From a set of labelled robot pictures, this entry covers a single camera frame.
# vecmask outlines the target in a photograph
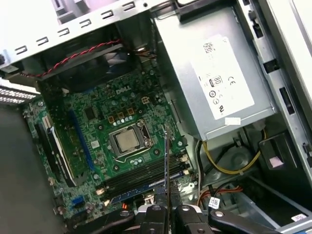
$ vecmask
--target screw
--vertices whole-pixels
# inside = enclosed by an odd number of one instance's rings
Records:
[[[216,211],[214,214],[215,214],[217,217],[223,217],[223,216],[224,216],[224,214],[223,214],[221,211]]]
[[[130,215],[129,211],[122,211],[122,212],[120,212],[120,216],[122,216],[122,217],[127,217],[129,215]]]
[[[2,54],[0,54],[0,65],[3,64],[5,64],[5,57]]]
[[[152,209],[153,209],[154,211],[160,211],[160,210],[161,210],[161,207],[158,206],[158,205],[154,205],[154,206],[152,206]]]
[[[184,210],[184,211],[189,211],[189,210],[190,210],[190,207],[188,207],[188,206],[182,206],[182,210]]]
[[[204,229],[200,228],[200,229],[197,230],[197,232],[200,233],[200,234],[204,234],[206,231]]]

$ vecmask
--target barcode sticker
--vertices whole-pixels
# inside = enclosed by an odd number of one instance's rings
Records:
[[[219,205],[220,205],[220,199],[212,196],[209,200],[208,206],[213,209],[219,209]]]
[[[239,117],[225,117],[224,118],[225,125],[240,125]]]
[[[99,147],[99,142],[98,142],[98,140],[92,141],[92,142],[91,142],[91,147],[92,147],[92,149],[98,148],[98,147]]]
[[[229,39],[214,36],[196,43],[191,63],[215,119],[254,105]]]
[[[297,222],[297,221],[300,221],[300,220],[302,220],[304,218],[306,218],[306,216],[304,214],[298,214],[298,215],[292,217],[292,220]]]

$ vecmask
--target capacitor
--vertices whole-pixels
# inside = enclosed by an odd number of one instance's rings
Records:
[[[93,175],[93,179],[99,179],[99,175],[98,174],[94,174]]]

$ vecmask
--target pcie slot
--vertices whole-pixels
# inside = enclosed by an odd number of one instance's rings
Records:
[[[43,151],[47,158],[48,164],[51,168],[51,172],[55,175],[57,181],[60,181],[60,171],[57,166],[56,159],[52,153],[51,146],[43,125],[41,123],[35,124],[35,130],[37,132],[39,142],[42,145]]]
[[[82,149],[84,151],[84,154],[86,155],[88,166],[89,166],[91,171],[94,171],[95,168],[94,168],[93,160],[92,160],[88,145],[87,145],[86,141],[84,140],[82,131],[81,131],[80,126],[79,126],[78,119],[75,115],[75,112],[73,110],[70,110],[69,116],[71,117],[71,119],[74,123],[74,128],[75,128],[75,131],[78,135],[79,141],[80,141]]]
[[[62,146],[60,144],[60,141],[56,135],[54,127],[48,128],[48,137],[50,140],[51,147],[53,149],[53,153],[58,159],[59,165],[61,167],[61,171],[63,174],[63,177],[68,185],[68,187],[75,187],[77,186],[74,177],[72,176],[72,173],[70,171],[70,166],[68,165],[65,154],[62,150]]]

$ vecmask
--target black expansion slot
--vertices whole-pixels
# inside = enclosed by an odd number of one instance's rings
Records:
[[[39,143],[42,145],[43,151],[51,168],[51,172],[55,175],[56,180],[60,182],[60,171],[57,165],[56,159],[52,153],[52,149],[48,140],[48,137],[45,133],[44,126],[41,123],[34,125],[37,132]]]
[[[60,165],[61,172],[63,174],[63,177],[65,179],[66,184],[68,185],[68,187],[77,186],[77,184],[74,180],[74,177],[72,176],[72,174],[70,172],[70,166],[66,162],[64,152],[61,148],[61,145],[60,145],[59,139],[55,133],[54,127],[48,128],[47,131],[48,131],[48,137],[49,137],[49,141],[50,141],[53,153],[56,156],[56,158],[58,159],[58,163]]]

